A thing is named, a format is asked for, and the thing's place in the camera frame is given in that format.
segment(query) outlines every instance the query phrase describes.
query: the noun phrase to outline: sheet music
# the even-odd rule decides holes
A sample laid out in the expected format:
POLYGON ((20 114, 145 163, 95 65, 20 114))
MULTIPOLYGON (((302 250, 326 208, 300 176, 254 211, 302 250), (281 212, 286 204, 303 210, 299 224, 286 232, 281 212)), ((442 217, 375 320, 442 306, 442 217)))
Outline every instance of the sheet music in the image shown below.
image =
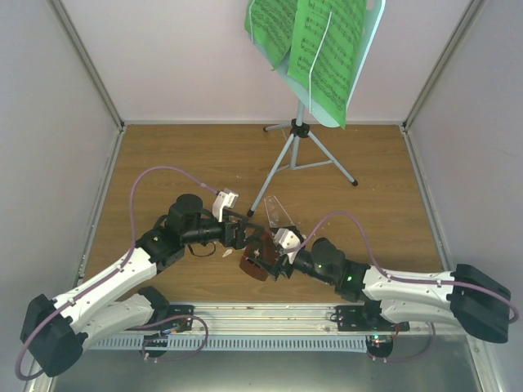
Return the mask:
POLYGON ((297 0, 251 0, 247 6, 245 29, 265 48, 274 67, 291 47, 296 10, 297 0))
POLYGON ((346 125, 346 103, 355 77, 355 60, 363 34, 365 0, 298 0, 288 75, 311 89, 340 125, 346 125), (332 11, 329 29, 309 72, 332 11))

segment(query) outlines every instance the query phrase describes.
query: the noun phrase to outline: metal base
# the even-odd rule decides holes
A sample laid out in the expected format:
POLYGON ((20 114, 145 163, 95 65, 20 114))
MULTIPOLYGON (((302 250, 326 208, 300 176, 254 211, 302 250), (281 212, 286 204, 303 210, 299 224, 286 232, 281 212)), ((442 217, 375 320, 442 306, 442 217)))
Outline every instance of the metal base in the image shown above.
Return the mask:
POLYGON ((273 131, 276 129, 284 129, 286 127, 292 127, 291 135, 287 139, 287 142, 285 143, 283 149, 279 153, 278 158, 276 159, 275 164, 273 165, 272 169, 269 172, 269 175, 267 176, 267 179, 265 180, 265 183, 260 189, 260 192, 258 193, 258 196, 256 196, 256 199, 254 200, 253 206, 251 209, 247 212, 247 216, 251 217, 253 216, 254 212, 256 211, 256 208, 260 201, 262 200, 263 194, 265 193, 267 187, 270 184, 270 181, 272 180, 272 177, 276 172, 280 172, 286 168, 290 168, 291 170, 298 170, 298 169, 307 169, 309 167, 316 167, 316 166, 323 166, 328 165, 330 163, 333 163, 340 172, 343 173, 343 175, 349 179, 352 185, 357 186, 358 181, 351 176, 351 174, 341 165, 341 163, 330 153, 330 151, 325 147, 321 141, 309 130, 309 126, 305 123, 303 123, 303 112, 304 112, 305 106, 300 102, 297 110, 297 117, 295 120, 293 120, 291 123, 283 123, 283 124, 277 124, 272 125, 270 127, 264 127, 263 131, 273 131), (312 141, 315 142, 315 144, 323 151, 325 155, 327 155, 327 158, 329 158, 328 161, 323 162, 317 162, 317 163, 309 163, 307 165, 301 165, 297 166, 296 160, 297 160, 297 153, 299 150, 300 145, 300 139, 305 138, 311 138, 312 141), (291 145, 293 145, 292 149, 292 155, 291 155, 291 163, 289 165, 285 165, 280 167, 281 161, 284 159, 285 154, 290 149, 291 145))

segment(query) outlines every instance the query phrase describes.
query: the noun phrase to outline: metal corner post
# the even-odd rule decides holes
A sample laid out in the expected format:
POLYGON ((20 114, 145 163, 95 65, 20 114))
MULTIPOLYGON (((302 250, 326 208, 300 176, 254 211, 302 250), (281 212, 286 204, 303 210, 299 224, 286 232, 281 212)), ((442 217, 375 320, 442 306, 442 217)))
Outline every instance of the metal corner post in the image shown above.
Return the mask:
POLYGON ((440 54, 436 65, 432 69, 427 81, 423 85, 421 92, 418 95, 418 98, 414 102, 412 109, 409 111, 407 118, 403 122, 403 127, 405 131, 409 131, 410 127, 416 116, 418 115, 419 110, 423 107, 425 99, 429 96, 432 88, 436 85, 438 78, 441 73, 444 71, 445 66, 449 63, 450 58, 456 52, 456 49, 459 46, 459 43, 463 40, 467 31, 470 29, 477 16, 480 13, 481 7, 487 0, 470 0, 463 12, 461 19, 456 25, 454 31, 450 34, 450 38, 445 44, 445 48, 440 54))
POLYGON ((400 130, 405 139, 407 151, 409 152, 410 162, 412 163, 416 182, 418 183, 419 193, 421 194, 423 206, 425 207, 425 212, 427 213, 427 219, 429 225, 431 226, 432 237, 434 238, 434 244, 436 245, 436 250, 440 256, 441 264, 445 270, 451 270, 454 268, 454 265, 449 259, 449 253, 447 252, 444 236, 441 232, 440 224, 436 216, 436 209, 434 208, 434 203, 431 200, 428 185, 423 178, 422 169, 418 161, 418 155, 416 154, 416 149, 414 148, 413 143, 410 140, 409 133, 405 130, 405 128, 401 126, 400 130))
POLYGON ((62 2, 62 0, 47 0, 47 2, 49 3, 51 9, 55 12, 56 18, 58 19, 58 21, 60 21, 60 24, 64 28, 67 37, 71 41, 87 73, 89 74, 89 77, 91 78, 96 89, 98 90, 98 93, 100 94, 101 99, 104 101, 107 110, 109 111, 111 117, 114 120, 114 123, 116 123, 120 131, 123 131, 124 121, 120 117, 113 100, 111 100, 111 97, 107 92, 107 89, 105 88, 105 85, 102 82, 101 77, 98 74, 98 71, 96 71, 96 67, 93 64, 91 57, 89 56, 89 53, 87 53, 87 49, 83 45, 82 39, 80 38, 78 31, 74 27, 73 21, 71 20, 69 13, 65 9, 64 3, 62 2))

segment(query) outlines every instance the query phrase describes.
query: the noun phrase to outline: wooden floor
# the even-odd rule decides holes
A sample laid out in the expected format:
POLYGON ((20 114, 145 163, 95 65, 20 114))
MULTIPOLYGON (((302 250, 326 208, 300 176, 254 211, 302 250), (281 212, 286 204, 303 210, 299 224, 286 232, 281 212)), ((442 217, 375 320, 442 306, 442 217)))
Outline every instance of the wooden floor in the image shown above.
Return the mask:
MULTIPOLYGON (((275 195, 299 229, 308 234, 332 210, 345 209, 361 221, 380 263, 396 270, 441 270, 405 143, 393 126, 312 127, 328 149, 359 181, 353 187, 334 166, 277 173, 266 195, 275 195)), ((131 236, 128 197, 133 181, 148 167, 179 166, 216 189, 239 193, 235 210, 246 213, 284 145, 281 131, 261 126, 134 126, 123 138, 105 208, 96 232, 86 275, 117 260, 131 236)), ((302 140, 298 163, 324 160, 311 140, 302 140)), ((143 179, 135 198, 138 234, 167 213, 177 196, 194 193, 210 208, 214 196, 172 171, 143 179)), ((253 220, 267 225, 263 201, 253 220)), ((369 262, 357 228, 336 216, 320 230, 348 258, 369 262)), ((196 252, 208 248, 195 247, 196 252)), ((238 267, 242 251, 222 257, 187 256, 147 282, 170 301, 310 301, 334 302, 333 288, 296 273, 290 280, 258 282, 238 267)))

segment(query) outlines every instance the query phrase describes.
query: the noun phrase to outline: clear plastic piece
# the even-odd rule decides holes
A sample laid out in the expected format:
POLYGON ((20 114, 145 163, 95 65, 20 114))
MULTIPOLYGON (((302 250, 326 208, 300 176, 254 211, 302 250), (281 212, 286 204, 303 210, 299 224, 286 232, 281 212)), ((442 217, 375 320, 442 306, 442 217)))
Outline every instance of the clear plastic piece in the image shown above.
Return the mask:
POLYGON ((285 208, 283 208, 276 196, 267 196, 263 201, 267 211, 267 219, 269 220, 269 225, 272 229, 294 226, 293 220, 285 211, 285 208))

